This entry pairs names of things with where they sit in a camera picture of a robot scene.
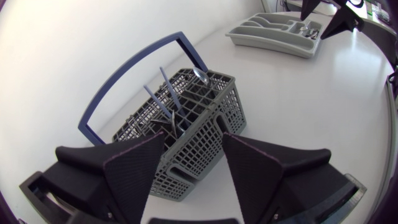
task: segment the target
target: white wall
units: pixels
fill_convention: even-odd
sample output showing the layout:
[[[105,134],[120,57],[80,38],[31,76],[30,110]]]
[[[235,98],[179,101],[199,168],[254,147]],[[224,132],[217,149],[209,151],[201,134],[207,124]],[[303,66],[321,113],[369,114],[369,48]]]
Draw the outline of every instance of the white wall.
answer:
[[[195,44],[259,11],[259,0],[7,0],[0,12],[0,190],[15,216],[43,222],[19,184],[53,164],[57,146],[88,144],[78,121],[127,58],[180,30]],[[101,128],[181,53],[172,45],[126,75],[92,127]]]

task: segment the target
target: gray plastic cutlery basket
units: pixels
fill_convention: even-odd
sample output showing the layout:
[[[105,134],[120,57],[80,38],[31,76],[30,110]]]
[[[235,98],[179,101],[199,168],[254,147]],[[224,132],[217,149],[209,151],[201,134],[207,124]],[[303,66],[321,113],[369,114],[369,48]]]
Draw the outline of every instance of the gray plastic cutlery basket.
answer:
[[[180,39],[185,37],[181,32],[176,34]],[[193,47],[187,48],[191,54],[195,51]],[[221,159],[224,154],[221,147],[223,132],[239,134],[246,125],[238,91],[234,84],[235,79],[229,75],[207,70],[200,57],[195,54],[193,56],[196,60],[195,62],[192,60],[195,66],[200,66],[199,68],[209,76],[209,86],[202,83],[194,75],[192,69],[184,68],[170,79],[182,105],[179,110],[166,83],[163,83],[154,93],[169,111],[175,111],[175,124],[185,132],[176,136],[170,126],[151,122],[152,119],[168,120],[168,117],[155,101],[149,98],[134,114],[130,115],[113,136],[113,141],[117,142],[155,134],[159,131],[164,133],[164,153],[157,167],[150,194],[176,201],[183,200],[195,187],[194,183],[202,180]]]

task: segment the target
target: gray plastic cutlery tray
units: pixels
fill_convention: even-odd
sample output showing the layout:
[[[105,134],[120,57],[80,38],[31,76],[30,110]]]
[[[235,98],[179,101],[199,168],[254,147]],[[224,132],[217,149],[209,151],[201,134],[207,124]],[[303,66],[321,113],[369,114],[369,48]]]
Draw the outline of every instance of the gray plastic cutlery tray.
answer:
[[[322,24],[310,20],[301,21],[297,17],[282,14],[259,13],[225,36],[230,37],[235,45],[258,47],[310,58],[317,51],[322,28]],[[312,29],[318,30],[315,39],[306,37]]]

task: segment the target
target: cutlery basket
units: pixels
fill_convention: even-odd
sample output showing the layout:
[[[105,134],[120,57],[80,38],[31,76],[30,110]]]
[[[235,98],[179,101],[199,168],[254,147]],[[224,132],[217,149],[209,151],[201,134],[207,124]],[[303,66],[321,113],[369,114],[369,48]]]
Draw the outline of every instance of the cutlery basket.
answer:
[[[170,126],[150,122],[152,119],[168,120],[168,117],[149,98],[126,120],[113,136],[113,141],[125,141],[162,131],[165,135],[164,153],[150,190],[151,195],[181,201],[202,180],[223,156],[223,132],[239,134],[246,125],[235,79],[229,75],[208,70],[182,32],[165,37],[148,46],[130,58],[101,87],[83,114],[79,129],[93,144],[104,142],[91,130],[87,122],[105,93],[128,68],[159,47],[176,40],[191,58],[194,65],[202,69],[210,78],[210,85],[204,85],[190,68],[180,69],[170,83],[182,105],[175,105],[172,96],[163,83],[154,93],[171,112],[175,111],[175,124],[185,130],[174,135]]]

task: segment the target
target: white surface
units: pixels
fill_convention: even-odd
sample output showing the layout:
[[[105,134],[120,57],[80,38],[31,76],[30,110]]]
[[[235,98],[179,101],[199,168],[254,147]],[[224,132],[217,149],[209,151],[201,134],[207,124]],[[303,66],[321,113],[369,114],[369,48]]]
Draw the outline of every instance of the white surface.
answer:
[[[297,7],[303,6],[303,1],[301,0],[286,0],[286,2]],[[333,16],[336,11],[337,8],[333,4],[328,4],[325,2],[320,2],[319,5],[313,10],[314,13],[322,14],[325,16]]]
[[[55,147],[88,144],[78,122],[123,62],[173,32],[195,44],[260,11],[259,1],[245,0],[7,0],[0,12],[0,190],[15,216],[43,222],[18,186],[55,162]],[[181,53],[173,44],[142,61],[111,90],[92,127]]]
[[[292,4],[297,7],[302,7],[303,1],[302,0],[287,0],[289,4]],[[382,27],[385,30],[388,30],[392,34],[395,34],[394,30],[391,29],[391,27],[386,26],[383,22],[381,22],[377,16],[376,13],[373,12],[373,14],[370,16],[366,12],[366,6],[363,4],[362,8],[357,8],[353,6],[351,3],[347,2],[347,6],[352,9],[359,17],[364,19],[366,22],[371,22],[373,24],[378,25],[379,27]],[[314,13],[317,14],[322,14],[326,16],[334,16],[336,14],[337,8],[333,4],[328,4],[325,2],[320,2],[319,5],[313,10]]]
[[[327,25],[330,17],[309,19]],[[242,136],[299,149],[328,148],[331,164],[350,173],[368,191],[345,223],[363,223],[381,181],[389,140],[384,91],[392,72],[382,52],[365,35],[343,32],[320,43],[311,59],[235,46],[224,34],[231,24],[195,46],[208,68],[236,77],[248,121]],[[166,68],[171,76],[191,67],[181,57]],[[160,73],[149,83],[155,90]],[[124,120],[148,99],[140,91],[102,130],[108,142]],[[149,196],[142,218],[205,220],[235,217],[243,222],[226,159],[182,202]]]
[[[264,8],[264,12],[266,13],[274,13],[277,9],[276,0],[261,0],[262,6]]]

